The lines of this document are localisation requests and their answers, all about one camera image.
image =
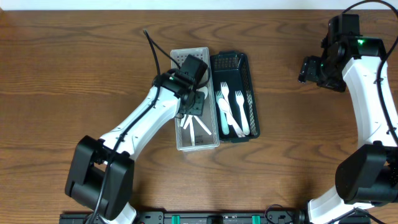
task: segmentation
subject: white fork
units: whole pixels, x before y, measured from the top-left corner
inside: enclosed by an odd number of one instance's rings
[[[236,96],[236,102],[239,105],[239,108],[241,109],[241,121],[242,121],[242,130],[245,135],[250,134],[250,129],[249,129],[249,124],[248,124],[248,119],[246,118],[246,114],[244,112],[243,104],[244,104],[244,98],[243,94],[241,91],[235,91],[235,96]]]
[[[229,112],[231,112],[231,114],[232,114],[231,105],[230,105],[229,99],[228,99],[229,88],[228,88],[228,85],[226,84],[226,82],[221,82],[221,92],[223,93],[223,96],[224,96],[225,101],[226,101],[226,102],[228,103],[228,105],[229,105]],[[226,117],[226,122],[227,122],[229,125],[232,125],[232,122],[228,119],[228,116]]]

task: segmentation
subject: white wall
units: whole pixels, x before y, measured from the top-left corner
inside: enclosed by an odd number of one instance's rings
[[[359,0],[0,0],[3,10],[100,9],[346,9]],[[398,6],[397,0],[389,0]],[[387,9],[366,3],[357,9]]]

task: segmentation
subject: plastic fork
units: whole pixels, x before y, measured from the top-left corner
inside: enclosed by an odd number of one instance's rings
[[[239,105],[239,109],[241,110],[241,121],[242,121],[242,130],[245,135],[250,134],[248,119],[244,112],[243,104],[244,104],[244,97],[241,91],[235,91],[236,102]]]
[[[224,98],[218,100],[218,106],[225,113],[226,117],[231,120],[232,127],[234,128],[236,135],[238,135],[239,138],[245,137],[241,127],[239,127],[235,119],[232,117],[232,114],[230,112],[231,108]]]
[[[228,99],[229,88],[228,88],[228,85],[226,84],[226,82],[221,82],[221,92],[222,92],[227,104],[230,105],[229,99]],[[228,116],[226,117],[226,122],[229,125],[232,125],[232,122],[229,120]]]

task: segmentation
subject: white plastic tray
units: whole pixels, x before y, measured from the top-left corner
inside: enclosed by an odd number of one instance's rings
[[[209,49],[207,47],[198,47],[192,49],[177,49],[172,50],[170,56],[175,59],[180,65],[184,62],[188,55],[195,56],[203,60],[209,69],[204,74],[201,83],[205,82],[209,75],[211,75],[210,69],[210,55]],[[177,68],[176,64],[172,62],[172,68]],[[213,91],[213,82],[210,79],[207,83],[208,96],[205,99],[205,105],[203,106],[203,114],[200,119],[204,122],[206,127],[210,130],[211,135],[206,133],[206,131],[199,125],[196,119],[193,121],[193,130],[195,132],[195,145],[192,146],[190,129],[183,129],[180,127],[180,118],[175,119],[175,134],[177,139],[177,149],[181,151],[197,151],[204,149],[214,149],[220,145],[220,139],[218,136],[218,124],[216,117],[215,108],[215,97]]]

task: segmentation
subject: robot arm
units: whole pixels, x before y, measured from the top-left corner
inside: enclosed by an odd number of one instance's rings
[[[155,106],[131,128],[117,149],[118,153],[128,152],[130,158],[136,160],[154,134],[166,122],[177,115],[180,108],[180,98],[177,98],[174,92],[164,87],[160,87],[159,91],[159,97]],[[121,133],[150,105],[155,98],[156,92],[157,87],[153,86],[137,109],[112,131],[100,137],[100,139],[104,140],[104,146],[113,148]]]
[[[380,63],[380,57],[362,56],[361,59],[351,58],[343,69],[343,80],[347,84],[354,105],[358,148],[364,144],[373,144],[374,141],[381,141],[383,146],[397,146],[388,133],[389,128],[383,116],[375,84]],[[398,115],[387,80],[387,63],[383,66],[381,77],[381,88],[389,116],[392,123],[398,125]]]
[[[395,202],[396,182],[391,182],[396,143],[389,134],[377,86],[377,70],[386,51],[380,39],[362,37],[358,15],[342,14],[329,21],[322,41],[322,57],[307,57],[298,80],[310,80],[335,91],[349,88],[358,127],[358,150],[341,163],[336,185],[321,197],[309,201],[311,223],[328,223],[354,208],[368,209]],[[393,125],[398,115],[387,81],[387,64],[381,70],[381,89]]]
[[[208,66],[189,55],[180,70],[171,69],[155,77],[145,100],[121,124],[95,140],[85,136],[76,146],[65,193],[91,209],[98,207],[105,223],[131,224],[136,211],[128,201],[132,194],[134,160],[168,120],[177,113],[201,116],[205,95],[196,92]],[[115,148],[118,139],[120,144]],[[109,179],[95,164],[108,165]]]

